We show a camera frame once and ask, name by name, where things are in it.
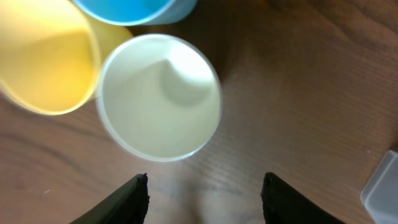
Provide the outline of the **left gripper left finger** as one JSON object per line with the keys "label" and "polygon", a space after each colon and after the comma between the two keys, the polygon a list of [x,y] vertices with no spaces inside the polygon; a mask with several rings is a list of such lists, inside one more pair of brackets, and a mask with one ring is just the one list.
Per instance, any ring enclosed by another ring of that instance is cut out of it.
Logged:
{"label": "left gripper left finger", "polygon": [[149,208],[148,176],[137,174],[71,224],[143,224]]}

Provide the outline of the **yellow cup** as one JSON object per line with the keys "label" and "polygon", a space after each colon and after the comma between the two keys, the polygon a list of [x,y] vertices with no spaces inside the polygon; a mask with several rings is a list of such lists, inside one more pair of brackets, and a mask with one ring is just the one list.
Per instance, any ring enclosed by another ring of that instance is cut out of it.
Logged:
{"label": "yellow cup", "polygon": [[1,93],[37,114],[74,111],[95,98],[103,62],[131,37],[72,1],[1,0]]}

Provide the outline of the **cream white cup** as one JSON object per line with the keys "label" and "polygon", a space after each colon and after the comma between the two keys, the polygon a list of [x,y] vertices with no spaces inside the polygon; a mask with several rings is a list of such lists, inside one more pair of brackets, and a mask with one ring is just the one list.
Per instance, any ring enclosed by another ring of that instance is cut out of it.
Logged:
{"label": "cream white cup", "polygon": [[105,60],[96,107],[109,135],[137,157],[172,162],[192,156],[213,137],[222,115],[218,75],[194,45],[144,34]]}

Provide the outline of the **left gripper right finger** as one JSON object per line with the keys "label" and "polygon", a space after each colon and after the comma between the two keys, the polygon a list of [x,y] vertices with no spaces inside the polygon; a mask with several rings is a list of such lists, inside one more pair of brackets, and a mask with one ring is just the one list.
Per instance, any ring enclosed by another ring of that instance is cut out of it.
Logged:
{"label": "left gripper right finger", "polygon": [[261,191],[266,224],[343,224],[272,172],[267,172]]}

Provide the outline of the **light blue cup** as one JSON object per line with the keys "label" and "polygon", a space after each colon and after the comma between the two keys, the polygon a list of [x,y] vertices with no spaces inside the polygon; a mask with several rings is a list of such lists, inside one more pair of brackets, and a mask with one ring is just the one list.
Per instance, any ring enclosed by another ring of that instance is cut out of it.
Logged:
{"label": "light blue cup", "polygon": [[197,0],[73,0],[89,16],[116,26],[171,24],[187,17]]}

